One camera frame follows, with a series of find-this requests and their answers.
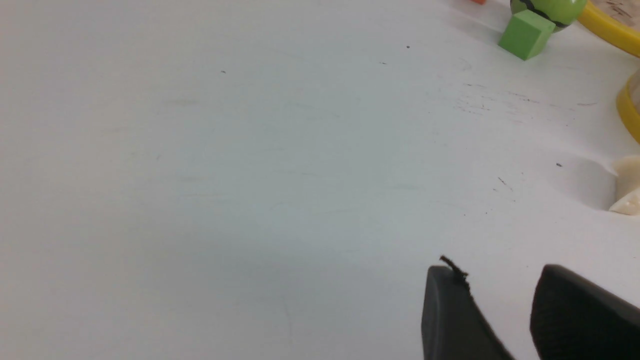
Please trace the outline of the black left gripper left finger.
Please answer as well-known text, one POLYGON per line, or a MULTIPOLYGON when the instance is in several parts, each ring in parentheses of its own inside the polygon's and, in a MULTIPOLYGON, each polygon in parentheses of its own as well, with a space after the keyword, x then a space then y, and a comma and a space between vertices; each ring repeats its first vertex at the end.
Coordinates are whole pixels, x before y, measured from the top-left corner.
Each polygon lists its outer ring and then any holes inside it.
POLYGON ((445 255, 430 266, 421 335, 425 360, 512 360, 471 294, 468 273, 445 255))

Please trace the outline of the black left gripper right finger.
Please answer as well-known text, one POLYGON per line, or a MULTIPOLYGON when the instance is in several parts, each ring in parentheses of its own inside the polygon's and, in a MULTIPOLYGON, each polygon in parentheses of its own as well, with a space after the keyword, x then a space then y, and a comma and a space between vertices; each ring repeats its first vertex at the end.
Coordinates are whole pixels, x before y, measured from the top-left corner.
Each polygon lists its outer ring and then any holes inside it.
POLYGON ((542 360, 640 357, 639 308, 558 264, 542 269, 530 333, 542 360))

